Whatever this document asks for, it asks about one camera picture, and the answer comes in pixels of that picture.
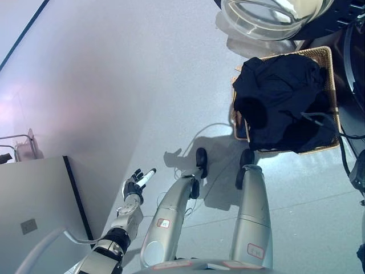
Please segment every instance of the transparent container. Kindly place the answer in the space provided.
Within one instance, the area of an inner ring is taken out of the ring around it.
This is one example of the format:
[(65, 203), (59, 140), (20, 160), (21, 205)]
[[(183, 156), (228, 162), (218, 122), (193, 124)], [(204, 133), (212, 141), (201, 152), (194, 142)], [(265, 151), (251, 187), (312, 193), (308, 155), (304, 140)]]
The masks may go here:
[(333, 0), (222, 0), (225, 19), (240, 33), (265, 41), (294, 36)]

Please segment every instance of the black cloth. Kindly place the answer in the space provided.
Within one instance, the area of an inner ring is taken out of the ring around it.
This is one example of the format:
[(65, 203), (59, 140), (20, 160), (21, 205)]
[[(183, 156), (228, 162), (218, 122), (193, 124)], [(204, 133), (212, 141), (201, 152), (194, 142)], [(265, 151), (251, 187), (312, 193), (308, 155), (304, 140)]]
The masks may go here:
[(363, 271), (365, 273), (365, 244), (360, 245), (359, 250), (357, 251), (356, 254), (361, 261), (361, 264), (363, 266)]
[(299, 153), (329, 145), (335, 135), (332, 124), (316, 118), (325, 124), (321, 127), (301, 115), (328, 112), (325, 80), (324, 68), (298, 54), (246, 61), (233, 83), (234, 109), (250, 126), (250, 148)]
[(9, 153), (0, 155), (0, 164), (5, 164), (7, 161), (11, 160), (12, 157)]

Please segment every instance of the white label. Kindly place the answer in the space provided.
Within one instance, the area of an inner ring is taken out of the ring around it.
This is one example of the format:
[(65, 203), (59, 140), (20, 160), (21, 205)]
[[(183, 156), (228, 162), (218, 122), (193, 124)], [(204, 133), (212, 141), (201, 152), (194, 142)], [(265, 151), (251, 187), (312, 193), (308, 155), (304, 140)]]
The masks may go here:
[(247, 253), (262, 260), (263, 259), (263, 254), (264, 254), (264, 251), (263, 251), (263, 248), (257, 246), (257, 245), (254, 245), (254, 244), (248, 244), (247, 245)]
[(167, 268), (177, 268), (177, 267), (188, 267), (192, 265), (190, 261), (177, 260), (177, 261), (167, 261), (166, 263), (156, 264), (153, 270), (162, 270)]
[(170, 221), (169, 220), (165, 220), (165, 219), (159, 219), (157, 221), (157, 226), (158, 227), (163, 227), (163, 228), (169, 228)]
[(223, 264), (232, 269), (263, 269), (262, 266), (242, 263), (240, 261), (224, 261)]

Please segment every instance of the white panel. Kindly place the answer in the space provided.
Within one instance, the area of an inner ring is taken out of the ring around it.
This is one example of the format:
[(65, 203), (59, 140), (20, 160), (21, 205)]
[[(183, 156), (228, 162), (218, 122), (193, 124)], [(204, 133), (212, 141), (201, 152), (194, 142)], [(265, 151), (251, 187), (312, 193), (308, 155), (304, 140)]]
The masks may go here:
[[(9, 101), (13, 105), (6, 119), (0, 116), (9, 123), (6, 130), (21, 133), (32, 128), (44, 156), (70, 156), (94, 236), (100, 236), (109, 213), (108, 223), (115, 218), (115, 208), (123, 202), (121, 195), (115, 197), (124, 178), (138, 167), (157, 168), (142, 205), (145, 215), (153, 215), (159, 193), (175, 181), (174, 167), (193, 167), (195, 149), (204, 146), (209, 148), (210, 173), (202, 194), (214, 187), (185, 220), (186, 244), (180, 243), (179, 254), (190, 255), (189, 241), (198, 247), (200, 235), (189, 234), (200, 230), (212, 232), (204, 239), (217, 240), (201, 256), (229, 249), (230, 240), (220, 242), (223, 233), (230, 233), (227, 222), (204, 223), (225, 222), (222, 219), (237, 213), (240, 196), (234, 178), (247, 144), (233, 139), (228, 124), (230, 79), (244, 60), (226, 48), (226, 35), (216, 29), (217, 12), (212, 0), (50, 1), (1, 72), (0, 106)], [(217, 122), (226, 125), (200, 132)], [(190, 152), (164, 161), (165, 151), (184, 151), (190, 141)], [(271, 209), (352, 191), (338, 148), (306, 156), (265, 156), (259, 165)], [(331, 220), (337, 216), (326, 212)], [(141, 223), (139, 236), (150, 222), (146, 217)], [(347, 237), (356, 242), (357, 235)], [(141, 239), (131, 247), (131, 269), (138, 268)], [(307, 258), (315, 255), (308, 253)]]
[[(59, 227), (76, 237), (86, 233), (62, 157), (0, 165), (0, 273), (14, 273), (31, 249)], [(20, 223), (38, 226), (23, 235)], [(90, 250), (61, 235), (40, 257), (32, 273), (64, 273)]]

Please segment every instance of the black wheel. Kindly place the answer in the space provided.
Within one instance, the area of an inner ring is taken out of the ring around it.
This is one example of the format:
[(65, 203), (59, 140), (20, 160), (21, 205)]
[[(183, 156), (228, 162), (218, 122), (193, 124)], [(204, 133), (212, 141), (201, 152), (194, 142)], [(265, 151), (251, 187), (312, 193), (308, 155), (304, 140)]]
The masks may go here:
[(240, 168), (240, 170), (237, 172), (236, 182), (234, 185), (238, 190), (242, 190), (243, 188), (245, 172), (246, 170), (244, 168)]
[(208, 156), (206, 150), (202, 147), (196, 150), (196, 166), (203, 169), (201, 178), (205, 178), (208, 175)]
[(253, 152), (253, 150), (250, 149), (244, 150), (241, 154), (240, 168), (242, 168), (247, 164), (254, 164), (254, 163), (255, 163), (255, 153)]

